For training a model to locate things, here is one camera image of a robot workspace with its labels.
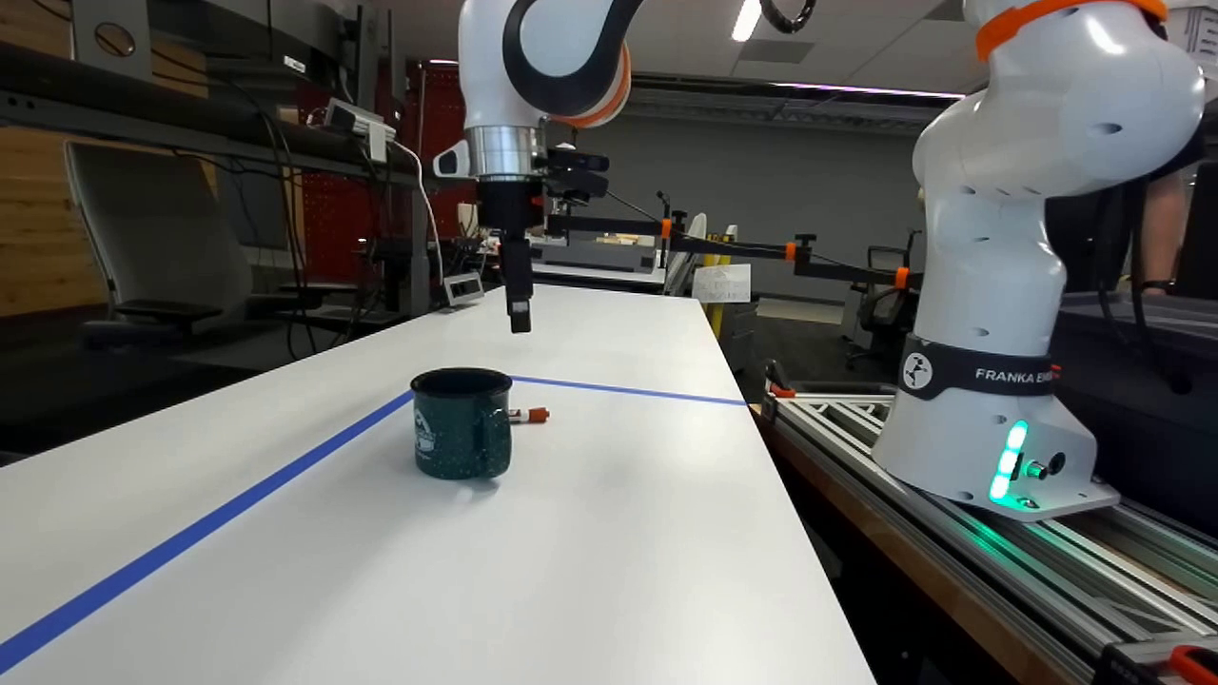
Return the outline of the white power adapter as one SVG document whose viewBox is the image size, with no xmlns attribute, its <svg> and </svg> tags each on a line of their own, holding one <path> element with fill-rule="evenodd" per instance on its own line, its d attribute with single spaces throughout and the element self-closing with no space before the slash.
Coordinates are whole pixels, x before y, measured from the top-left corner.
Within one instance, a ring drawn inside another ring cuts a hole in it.
<svg viewBox="0 0 1218 685">
<path fill-rule="evenodd" d="M 361 140 L 373 162 L 387 165 L 390 143 L 396 137 L 396 129 L 389 126 L 382 116 L 331 98 L 326 104 L 323 126 L 326 130 L 336 130 L 336 133 Z"/>
</svg>

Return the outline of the red pegboard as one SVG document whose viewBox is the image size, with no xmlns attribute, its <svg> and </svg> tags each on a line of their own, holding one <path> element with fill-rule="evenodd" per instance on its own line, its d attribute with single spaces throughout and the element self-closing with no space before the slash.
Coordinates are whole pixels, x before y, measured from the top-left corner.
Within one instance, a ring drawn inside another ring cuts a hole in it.
<svg viewBox="0 0 1218 685">
<path fill-rule="evenodd" d="M 465 107 L 460 73 L 454 65 L 407 65 L 407 94 L 400 115 L 400 143 L 421 157 L 423 167 L 462 137 Z M 304 236 L 304 273 L 322 282 L 354 283 L 369 274 L 361 260 L 375 239 L 409 240 L 414 225 L 426 228 L 426 217 L 414 199 L 415 186 L 393 186 L 387 197 L 365 178 L 309 173 L 302 178 L 301 232 Z"/>
</svg>

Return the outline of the dark green speckled mug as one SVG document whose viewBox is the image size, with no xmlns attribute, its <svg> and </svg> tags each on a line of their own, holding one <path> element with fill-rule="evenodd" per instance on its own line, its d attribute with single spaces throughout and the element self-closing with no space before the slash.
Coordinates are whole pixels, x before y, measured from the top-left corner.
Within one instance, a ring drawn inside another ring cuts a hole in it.
<svg viewBox="0 0 1218 685">
<path fill-rule="evenodd" d="M 512 378 L 501 371 L 449 367 L 410 382 L 415 464 L 428 477 L 487 480 L 512 463 Z"/>
</svg>

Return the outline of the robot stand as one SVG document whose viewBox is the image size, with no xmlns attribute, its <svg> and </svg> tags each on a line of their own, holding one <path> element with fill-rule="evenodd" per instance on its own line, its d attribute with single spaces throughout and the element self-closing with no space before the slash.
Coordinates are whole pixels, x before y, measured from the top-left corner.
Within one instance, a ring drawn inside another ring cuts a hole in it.
<svg viewBox="0 0 1218 685">
<path fill-rule="evenodd" d="M 1188 685 L 1170 651 L 1218 650 L 1218 538 L 1135 502 L 1018 523 L 924 494 L 871 460 L 885 385 L 762 386 L 758 428 L 857 605 L 914 594 L 875 637 L 1019 685 Z"/>
</svg>

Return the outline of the long blue tape strip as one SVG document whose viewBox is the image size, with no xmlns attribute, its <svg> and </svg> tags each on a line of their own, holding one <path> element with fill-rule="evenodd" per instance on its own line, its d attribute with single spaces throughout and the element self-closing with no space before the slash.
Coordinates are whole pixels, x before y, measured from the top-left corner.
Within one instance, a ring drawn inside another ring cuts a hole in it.
<svg viewBox="0 0 1218 685">
<path fill-rule="evenodd" d="M 186 528 L 171 535 L 171 538 L 157 542 L 156 546 L 135 557 L 130 563 L 110 573 L 108 577 L 94 581 L 93 585 L 80 591 L 80 594 L 74 595 L 73 598 L 67 598 L 67 601 L 40 616 L 39 619 L 30 620 L 30 624 L 19 630 L 19 633 L 13 633 L 9 640 L 0 642 L 0 676 L 4 676 L 7 672 L 12 672 L 23 659 L 30 658 L 30 655 L 37 655 L 37 652 L 55 641 L 56 637 L 69 633 L 69 629 L 80 624 L 82 620 L 86 620 L 88 617 L 104 609 L 114 598 L 136 586 L 139 581 L 152 577 L 155 572 L 164 568 L 164 566 L 179 556 L 185 555 L 188 550 L 191 550 L 197 542 L 203 541 L 205 538 L 209 538 L 209 535 L 227 527 L 227 524 L 230 524 L 239 516 L 244 516 L 244 512 L 253 508 L 263 499 L 269 499 L 270 494 L 283 489 L 294 481 L 294 479 L 317 466 L 322 460 L 326 460 L 326 457 L 339 451 L 339 449 L 347 446 L 356 438 L 361 438 L 362 434 L 378 427 L 386 418 L 400 412 L 400 410 L 404 410 L 414 399 L 415 394 L 413 391 L 396 396 L 389 403 L 384 403 L 382 407 L 361 417 L 361 421 L 343 427 L 343 430 L 331 435 L 331 438 L 326 438 L 326 440 L 319 442 L 315 447 L 304 451 L 303 455 L 287 462 L 286 466 L 270 473 L 269 477 L 255 481 L 255 484 L 239 492 L 234 499 L 209 511 L 207 516 L 201 516 L 200 519 L 194 520 Z"/>
</svg>

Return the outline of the person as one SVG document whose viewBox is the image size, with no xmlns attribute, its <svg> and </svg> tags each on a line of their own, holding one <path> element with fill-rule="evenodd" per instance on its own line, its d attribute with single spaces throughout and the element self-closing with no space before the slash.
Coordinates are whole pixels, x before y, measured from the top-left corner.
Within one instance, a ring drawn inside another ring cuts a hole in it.
<svg viewBox="0 0 1218 685">
<path fill-rule="evenodd" d="M 1190 207 L 1185 169 L 1197 165 L 1205 156 L 1205 130 L 1197 128 L 1173 158 L 1146 178 L 1138 247 L 1141 260 L 1141 285 L 1138 291 L 1141 294 L 1164 295 L 1169 291 L 1170 282 L 1174 282 Z"/>
</svg>

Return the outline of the short blue tape strip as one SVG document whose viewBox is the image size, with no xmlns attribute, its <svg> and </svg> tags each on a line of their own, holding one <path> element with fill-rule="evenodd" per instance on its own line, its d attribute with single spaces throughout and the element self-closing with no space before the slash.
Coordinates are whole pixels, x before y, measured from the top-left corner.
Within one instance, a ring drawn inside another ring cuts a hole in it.
<svg viewBox="0 0 1218 685">
<path fill-rule="evenodd" d="M 513 382 L 523 384 L 542 385 L 547 388 L 566 388 L 572 390 L 608 392 L 622 396 L 646 396 L 646 399 L 665 399 L 674 401 L 688 401 L 695 403 L 714 403 L 715 406 L 747 406 L 743 399 L 717 399 L 717 396 L 704 396 L 685 392 L 670 392 L 654 389 L 627 388 L 609 384 L 592 384 L 591 382 L 565 382 L 564 379 L 546 379 L 527 375 L 513 375 Z"/>
</svg>

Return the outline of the black office chair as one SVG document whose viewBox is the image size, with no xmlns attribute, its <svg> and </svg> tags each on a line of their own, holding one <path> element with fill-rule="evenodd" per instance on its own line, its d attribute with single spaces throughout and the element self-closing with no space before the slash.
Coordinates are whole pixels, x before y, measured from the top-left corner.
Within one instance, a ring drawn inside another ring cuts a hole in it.
<svg viewBox="0 0 1218 685">
<path fill-rule="evenodd" d="M 857 361 L 883 362 L 900 351 L 914 325 L 917 297 L 910 289 L 890 284 L 853 284 L 840 321 L 840 340 L 848 344 L 845 368 Z"/>
</svg>

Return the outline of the white paper sign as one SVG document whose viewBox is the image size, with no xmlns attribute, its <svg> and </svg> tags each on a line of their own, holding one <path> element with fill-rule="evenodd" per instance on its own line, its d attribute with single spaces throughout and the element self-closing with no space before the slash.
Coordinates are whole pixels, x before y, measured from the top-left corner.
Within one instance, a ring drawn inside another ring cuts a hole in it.
<svg viewBox="0 0 1218 685">
<path fill-rule="evenodd" d="M 748 303 L 753 299 L 752 264 L 698 268 L 691 296 L 700 303 Z"/>
</svg>

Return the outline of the black shelf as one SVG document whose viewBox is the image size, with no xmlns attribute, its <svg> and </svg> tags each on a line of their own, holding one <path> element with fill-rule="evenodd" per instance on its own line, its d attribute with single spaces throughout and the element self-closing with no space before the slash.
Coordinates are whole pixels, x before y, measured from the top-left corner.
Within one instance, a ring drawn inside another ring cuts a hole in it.
<svg viewBox="0 0 1218 685">
<path fill-rule="evenodd" d="M 280 122 L 251 104 L 218 104 L 6 43 L 0 43 L 0 126 L 418 183 L 417 167 L 403 154 L 373 162 L 351 137 Z"/>
</svg>

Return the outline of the orange clamp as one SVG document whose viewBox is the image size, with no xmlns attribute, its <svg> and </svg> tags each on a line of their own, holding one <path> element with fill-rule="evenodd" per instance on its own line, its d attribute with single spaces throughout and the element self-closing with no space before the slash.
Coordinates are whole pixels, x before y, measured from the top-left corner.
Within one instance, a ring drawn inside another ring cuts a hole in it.
<svg viewBox="0 0 1218 685">
<path fill-rule="evenodd" d="M 1180 645 L 1169 655 L 1169 668 L 1188 685 L 1218 685 L 1218 650 Z"/>
</svg>

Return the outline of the grey office chair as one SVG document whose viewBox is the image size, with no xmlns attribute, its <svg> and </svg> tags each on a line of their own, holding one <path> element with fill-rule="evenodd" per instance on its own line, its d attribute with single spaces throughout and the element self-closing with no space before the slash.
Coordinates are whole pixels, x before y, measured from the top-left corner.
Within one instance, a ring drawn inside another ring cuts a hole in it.
<svg viewBox="0 0 1218 685">
<path fill-rule="evenodd" d="M 252 271 L 199 162 L 66 143 L 65 165 L 108 296 L 104 321 L 80 328 L 86 349 L 196 351 L 259 334 Z"/>
</svg>

